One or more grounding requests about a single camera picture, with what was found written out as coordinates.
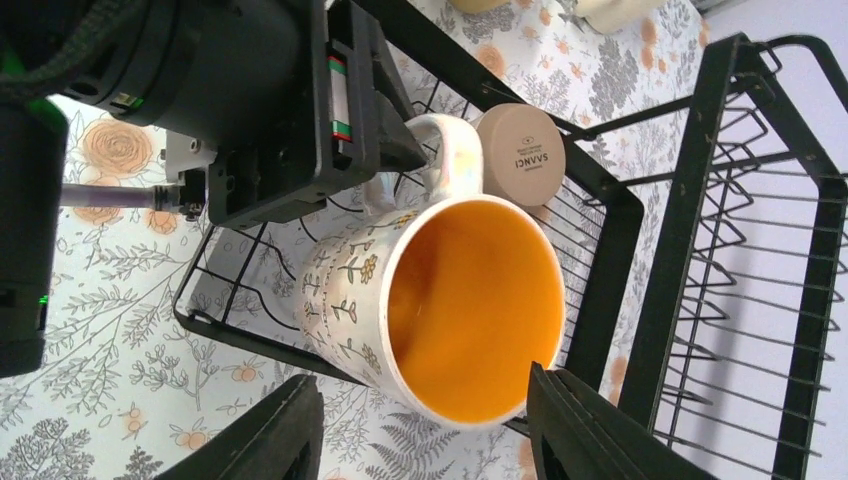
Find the yellow ceramic mug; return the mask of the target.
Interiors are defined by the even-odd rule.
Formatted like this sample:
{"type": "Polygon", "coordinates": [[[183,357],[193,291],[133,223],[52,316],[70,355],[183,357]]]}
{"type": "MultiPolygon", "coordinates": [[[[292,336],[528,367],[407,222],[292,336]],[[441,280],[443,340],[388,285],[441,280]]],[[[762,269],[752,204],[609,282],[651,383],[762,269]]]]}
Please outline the yellow ceramic mug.
{"type": "Polygon", "coordinates": [[[481,14],[508,4],[509,0],[448,0],[448,2],[463,14],[481,14]]]}

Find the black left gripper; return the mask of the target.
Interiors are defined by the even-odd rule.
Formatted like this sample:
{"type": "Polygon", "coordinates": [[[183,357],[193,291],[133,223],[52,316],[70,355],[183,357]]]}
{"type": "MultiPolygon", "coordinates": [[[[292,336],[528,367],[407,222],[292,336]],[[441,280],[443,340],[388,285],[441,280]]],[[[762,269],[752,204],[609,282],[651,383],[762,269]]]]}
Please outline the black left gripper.
{"type": "MultiPolygon", "coordinates": [[[[65,96],[127,124],[217,147],[210,220],[284,223],[377,172],[423,168],[416,116],[380,22],[359,1],[66,1],[73,31],[94,18],[94,59],[65,96]]],[[[145,193],[98,203],[160,204],[145,193]]]]}

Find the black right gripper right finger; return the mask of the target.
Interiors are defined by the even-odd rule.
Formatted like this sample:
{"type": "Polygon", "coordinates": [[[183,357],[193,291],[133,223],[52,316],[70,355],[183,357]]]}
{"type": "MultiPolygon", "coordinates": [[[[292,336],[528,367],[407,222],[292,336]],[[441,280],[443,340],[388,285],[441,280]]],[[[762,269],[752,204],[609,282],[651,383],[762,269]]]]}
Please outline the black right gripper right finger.
{"type": "Polygon", "coordinates": [[[565,369],[534,363],[527,421],[539,479],[712,479],[565,369]]]}

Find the cream ribbed ceramic mug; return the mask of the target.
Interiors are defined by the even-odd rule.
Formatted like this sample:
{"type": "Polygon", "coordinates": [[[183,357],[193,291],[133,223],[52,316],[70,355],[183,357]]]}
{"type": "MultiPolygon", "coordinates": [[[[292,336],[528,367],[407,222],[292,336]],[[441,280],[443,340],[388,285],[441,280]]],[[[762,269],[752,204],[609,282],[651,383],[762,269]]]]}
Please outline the cream ribbed ceramic mug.
{"type": "Polygon", "coordinates": [[[667,3],[667,0],[579,0],[573,13],[601,34],[615,33],[667,3]]]}

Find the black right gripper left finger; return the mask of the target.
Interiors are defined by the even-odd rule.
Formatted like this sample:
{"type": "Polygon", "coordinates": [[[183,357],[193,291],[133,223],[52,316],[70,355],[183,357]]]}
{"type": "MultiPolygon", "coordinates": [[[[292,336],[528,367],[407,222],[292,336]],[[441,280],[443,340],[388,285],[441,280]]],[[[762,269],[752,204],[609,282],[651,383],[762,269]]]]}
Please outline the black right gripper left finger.
{"type": "Polygon", "coordinates": [[[319,476],[324,400],[298,374],[160,479],[311,479],[319,476]]]}

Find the floral iridescent white mug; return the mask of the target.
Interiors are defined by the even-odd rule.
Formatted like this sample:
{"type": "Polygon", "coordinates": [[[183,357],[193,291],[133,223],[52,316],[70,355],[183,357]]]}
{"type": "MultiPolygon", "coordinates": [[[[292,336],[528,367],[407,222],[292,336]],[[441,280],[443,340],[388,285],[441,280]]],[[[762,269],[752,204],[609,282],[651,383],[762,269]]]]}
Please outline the floral iridescent white mug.
{"type": "Polygon", "coordinates": [[[439,148],[427,199],[398,208],[376,176],[366,216],[319,240],[293,290],[317,354],[362,384],[457,430],[523,411],[533,368],[552,367],[566,329],[565,282],[540,226],[483,190],[474,126],[445,114],[407,122],[439,148]]]}

